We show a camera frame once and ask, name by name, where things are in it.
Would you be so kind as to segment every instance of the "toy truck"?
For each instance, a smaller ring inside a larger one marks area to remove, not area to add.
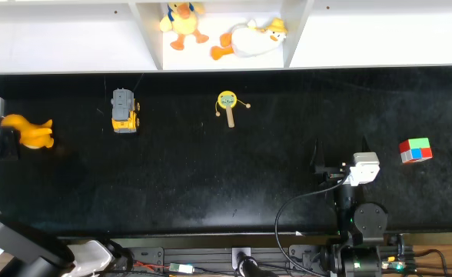
[[[134,92],[118,88],[113,91],[111,99],[111,124],[116,133],[137,132],[139,127],[138,112],[141,106],[135,101]]]

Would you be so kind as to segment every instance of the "colorful cube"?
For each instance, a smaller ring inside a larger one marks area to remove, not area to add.
[[[412,138],[399,145],[400,156],[403,163],[422,162],[433,158],[429,139]]]

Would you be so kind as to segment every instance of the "black table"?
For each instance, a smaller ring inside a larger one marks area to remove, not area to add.
[[[111,92],[135,86],[140,133],[117,135]],[[251,103],[235,128],[214,115],[224,90]],[[273,232],[285,201],[319,189],[315,139],[336,165],[363,136],[381,162],[364,193],[388,231],[452,231],[452,67],[10,75],[0,96],[6,114],[53,119],[56,141],[0,161],[0,209],[57,235]],[[402,165],[399,143],[418,137],[434,158]],[[322,195],[300,200],[281,230],[334,233],[334,212]]]

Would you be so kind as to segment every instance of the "green cube face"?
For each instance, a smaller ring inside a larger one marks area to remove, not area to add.
[[[427,138],[413,138],[409,139],[410,149],[430,148],[429,139]]]

